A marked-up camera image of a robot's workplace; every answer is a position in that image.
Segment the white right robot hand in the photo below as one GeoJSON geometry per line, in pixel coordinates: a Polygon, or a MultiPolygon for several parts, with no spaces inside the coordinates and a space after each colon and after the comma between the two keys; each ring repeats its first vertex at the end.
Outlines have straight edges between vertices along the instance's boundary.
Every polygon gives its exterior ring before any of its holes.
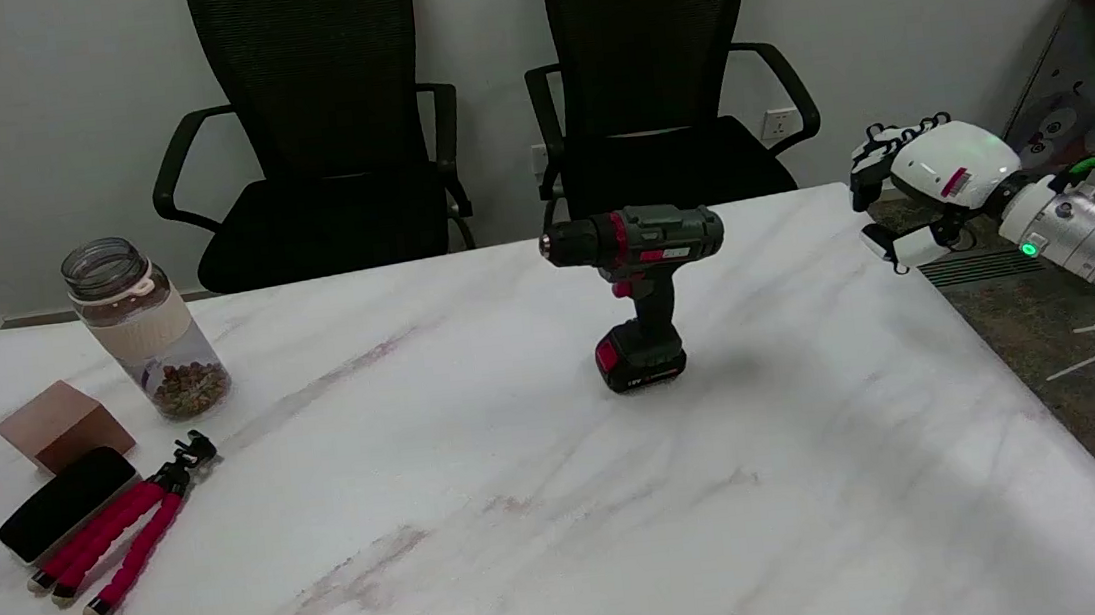
{"type": "Polygon", "coordinates": [[[886,184],[938,212],[929,224],[895,232],[864,227],[866,246],[901,275],[930,265],[963,244],[966,223],[984,214],[987,202],[1011,176],[1019,156],[1000,137],[950,114],[929,116],[914,126],[872,124],[854,151],[849,178],[853,209],[865,212],[886,184]]]}

